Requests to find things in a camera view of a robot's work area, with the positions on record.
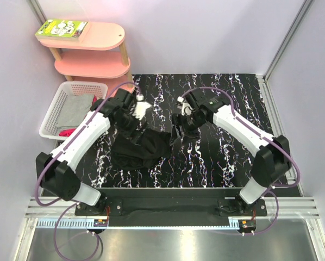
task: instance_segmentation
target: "book cover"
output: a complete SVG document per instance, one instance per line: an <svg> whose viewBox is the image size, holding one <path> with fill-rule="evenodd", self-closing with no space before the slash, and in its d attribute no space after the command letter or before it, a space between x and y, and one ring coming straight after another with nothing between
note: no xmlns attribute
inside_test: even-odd
<svg viewBox="0 0 325 261"><path fill-rule="evenodd" d="M88 22L62 19L49 19L38 30L38 39L60 39L79 41Z"/></svg>

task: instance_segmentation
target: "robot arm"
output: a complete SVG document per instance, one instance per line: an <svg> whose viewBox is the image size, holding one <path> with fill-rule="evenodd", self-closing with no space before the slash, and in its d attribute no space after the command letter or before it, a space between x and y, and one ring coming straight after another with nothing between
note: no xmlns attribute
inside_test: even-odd
<svg viewBox="0 0 325 261"><path fill-rule="evenodd" d="M105 196L82 183L76 176L76 168L90 146L108 129L115 125L118 131L133 142L141 134L137 130L150 104L143 101L142 95L134 95L119 89L113 98L101 107L98 100L87 114L80 126L59 147L50 154L40 153L36 158L37 176L39 177L47 164L55 157L57 160L46 171L40 185L47 191L65 201L75 200L93 206L96 211L103 211Z"/></svg>
<svg viewBox="0 0 325 261"><path fill-rule="evenodd" d="M254 156L251 178L236 197L240 209L255 204L260 196L290 169L291 163L288 159L263 139L265 137L273 141L290 154L287 138L282 135L275 138L240 114L235 112L234 116L229 102L220 96L206 97L202 90L198 89L188 93L185 99L178 98L178 102L182 113L174 114L172 122L175 127L182 127L185 136L195 138L198 135L198 127L210 122L234 136Z"/></svg>

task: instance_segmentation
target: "pink shelf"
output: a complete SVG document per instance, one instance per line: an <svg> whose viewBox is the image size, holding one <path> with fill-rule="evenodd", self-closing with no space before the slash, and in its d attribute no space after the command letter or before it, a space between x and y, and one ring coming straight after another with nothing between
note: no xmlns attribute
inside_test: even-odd
<svg viewBox="0 0 325 261"><path fill-rule="evenodd" d="M119 52L69 50L62 54L61 61L55 61L55 68L63 75L118 78L127 73L129 65L122 64Z"/></svg>
<svg viewBox="0 0 325 261"><path fill-rule="evenodd" d="M106 51L119 46L124 41L125 31L118 24L89 22L89 25L89 31L80 42L49 39L43 39L40 42L51 48Z"/></svg>
<svg viewBox="0 0 325 261"><path fill-rule="evenodd" d="M74 80L80 80L82 82L95 82L95 83L104 83L108 86L107 95L119 84L127 82L128 78L124 75L115 79L99 79L99 78L88 78L88 77L75 77ZM124 90L133 92L135 87L131 84L125 84L122 87Z"/></svg>

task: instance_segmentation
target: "black cloth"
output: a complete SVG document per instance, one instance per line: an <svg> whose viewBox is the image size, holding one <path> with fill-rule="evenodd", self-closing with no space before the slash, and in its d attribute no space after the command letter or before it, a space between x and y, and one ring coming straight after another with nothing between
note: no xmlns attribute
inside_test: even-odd
<svg viewBox="0 0 325 261"><path fill-rule="evenodd" d="M161 157L170 158L171 133L146 129L137 144L118 135L111 148L111 163L121 170L155 166Z"/></svg>

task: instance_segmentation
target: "white plastic basket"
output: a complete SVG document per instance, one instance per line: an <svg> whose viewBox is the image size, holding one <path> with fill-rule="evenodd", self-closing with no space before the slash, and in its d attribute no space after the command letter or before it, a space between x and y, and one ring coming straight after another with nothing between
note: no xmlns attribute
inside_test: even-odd
<svg viewBox="0 0 325 261"><path fill-rule="evenodd" d="M62 83L59 86L58 91L56 92L53 101L49 106L47 114L44 117L42 125L39 129L39 135L53 140L66 140L67 137L58 135L56 123L67 97L81 94L94 94L98 99L100 99L106 97L107 90L108 87L104 83L78 81Z"/></svg>

